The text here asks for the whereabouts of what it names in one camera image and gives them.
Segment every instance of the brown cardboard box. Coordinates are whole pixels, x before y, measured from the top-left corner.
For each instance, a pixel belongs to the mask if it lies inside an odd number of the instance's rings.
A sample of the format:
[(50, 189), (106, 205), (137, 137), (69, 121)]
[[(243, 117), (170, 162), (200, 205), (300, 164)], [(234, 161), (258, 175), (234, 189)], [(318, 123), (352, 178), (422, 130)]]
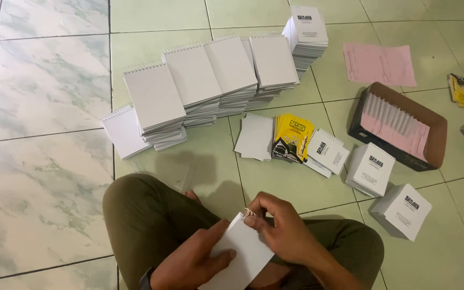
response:
[[(430, 127), (427, 149), (425, 152), (425, 159), (427, 162), (396, 148), (361, 126), (361, 115), (368, 93), (372, 93), (386, 102), (399, 107), (403, 111), (409, 113), (409, 115), (415, 117), (418, 121)], [(397, 161), (416, 171), (435, 170), (441, 167), (443, 164), (443, 157), (445, 156), (447, 120), (408, 97), (388, 88), (382, 83), (374, 82), (361, 93), (361, 99), (359, 100), (349, 128), (349, 135), (364, 143), (374, 143), (391, 156), (395, 157)]]

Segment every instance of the yellow booklet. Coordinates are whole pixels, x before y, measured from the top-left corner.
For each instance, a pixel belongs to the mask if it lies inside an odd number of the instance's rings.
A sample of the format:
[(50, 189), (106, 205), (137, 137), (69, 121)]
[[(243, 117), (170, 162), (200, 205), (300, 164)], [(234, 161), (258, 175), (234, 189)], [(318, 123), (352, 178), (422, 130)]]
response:
[(307, 145), (313, 130), (311, 122), (292, 114), (275, 117), (272, 157), (307, 162)]
[(451, 89), (452, 101), (459, 107), (464, 107), (464, 77), (448, 75), (448, 86)]

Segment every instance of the wristwatch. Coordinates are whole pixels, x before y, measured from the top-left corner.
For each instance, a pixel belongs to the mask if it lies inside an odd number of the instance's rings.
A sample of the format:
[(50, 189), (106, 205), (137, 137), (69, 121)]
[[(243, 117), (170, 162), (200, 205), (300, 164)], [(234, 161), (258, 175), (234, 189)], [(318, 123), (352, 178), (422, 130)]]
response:
[(139, 280), (139, 286), (141, 287), (141, 290), (152, 290), (150, 285), (150, 278), (155, 269), (157, 269), (157, 267), (151, 267), (148, 269), (148, 271), (146, 271), (146, 273), (142, 276), (141, 280)]

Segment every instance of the pink form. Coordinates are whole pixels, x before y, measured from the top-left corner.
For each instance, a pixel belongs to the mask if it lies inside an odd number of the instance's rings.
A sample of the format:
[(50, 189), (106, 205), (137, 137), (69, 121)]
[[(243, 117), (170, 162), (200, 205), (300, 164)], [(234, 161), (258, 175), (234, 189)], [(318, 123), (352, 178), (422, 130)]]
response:
[(427, 160), (424, 156), (427, 137), (429, 136), (429, 126), (412, 119), (411, 124), (405, 130), (404, 135), (391, 128), (391, 123), (385, 123), (380, 119), (363, 112), (361, 116), (361, 126), (382, 140), (389, 142), (396, 148), (403, 150), (423, 161)]
[(409, 45), (396, 48), (364, 43), (343, 43), (346, 71), (351, 82), (380, 82), (416, 87)]

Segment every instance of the olive green pants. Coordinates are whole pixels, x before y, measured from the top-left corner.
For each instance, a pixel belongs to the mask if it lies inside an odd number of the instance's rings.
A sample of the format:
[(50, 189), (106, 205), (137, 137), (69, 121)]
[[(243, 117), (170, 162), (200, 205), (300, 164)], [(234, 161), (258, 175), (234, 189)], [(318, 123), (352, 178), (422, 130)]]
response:
[[(132, 174), (114, 181), (103, 198), (103, 215), (119, 270), (129, 290), (198, 229), (220, 218), (197, 202), (150, 175)], [(379, 235), (354, 220), (304, 220), (316, 239), (338, 262), (371, 287), (383, 262)], [(278, 257), (275, 263), (284, 262)], [(282, 283), (282, 289), (321, 289), (302, 266)]]

